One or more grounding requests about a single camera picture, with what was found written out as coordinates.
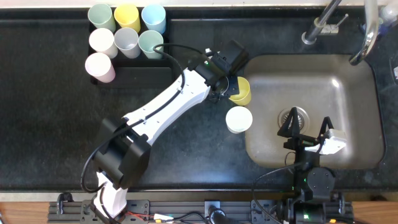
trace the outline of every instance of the black tray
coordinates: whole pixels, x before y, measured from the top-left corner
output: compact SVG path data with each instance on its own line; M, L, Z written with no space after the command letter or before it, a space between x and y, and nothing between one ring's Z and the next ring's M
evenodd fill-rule
M148 30L145 22L141 18L141 11L139 9L141 30L138 35ZM121 27L116 23L116 31ZM166 21L166 31L162 34L164 43L169 42L169 24ZM89 32L93 32L96 27L90 23ZM96 51L88 46L88 55ZM165 53L170 53L168 47L164 47ZM141 54L134 59L127 58L120 50L115 58L111 59L114 67L116 77L110 83L103 83L96 78L90 76L90 82L93 85L104 88L167 88L173 81L172 63L167 59L148 59L141 51Z

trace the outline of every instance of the faucet base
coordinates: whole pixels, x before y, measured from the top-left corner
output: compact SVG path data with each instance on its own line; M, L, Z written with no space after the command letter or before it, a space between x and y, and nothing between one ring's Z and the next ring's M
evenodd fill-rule
M315 44L315 42L317 41L317 39L315 38L314 40L307 40L306 38L305 38L305 34L306 34L307 32L304 32L302 35L301 35L301 40L304 42L304 44L307 44L307 45L313 45L313 44Z

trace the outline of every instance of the yellow cup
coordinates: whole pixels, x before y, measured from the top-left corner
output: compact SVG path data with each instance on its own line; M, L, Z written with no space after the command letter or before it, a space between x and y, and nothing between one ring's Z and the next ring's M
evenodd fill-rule
M123 4L114 11L114 19L122 27L134 29L136 32L141 30L138 9L133 4Z
M250 84L243 77L238 77L238 85L239 85L239 94L232 95L229 99L236 103L239 106L248 105L251 101L251 91L250 91Z

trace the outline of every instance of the wooden floor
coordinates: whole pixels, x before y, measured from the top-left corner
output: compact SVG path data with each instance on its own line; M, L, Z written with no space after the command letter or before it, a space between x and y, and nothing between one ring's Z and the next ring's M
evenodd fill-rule
M355 219L368 224L398 223L398 202L354 202ZM5 224L47 222L47 202L4 202L0 212Z

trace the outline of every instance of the faucet handle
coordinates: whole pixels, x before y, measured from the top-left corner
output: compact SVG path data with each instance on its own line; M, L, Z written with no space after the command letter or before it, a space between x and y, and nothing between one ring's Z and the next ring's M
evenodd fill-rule
M337 24L327 24L320 32L319 35L336 35L338 34L338 27L348 18L348 14L337 23Z

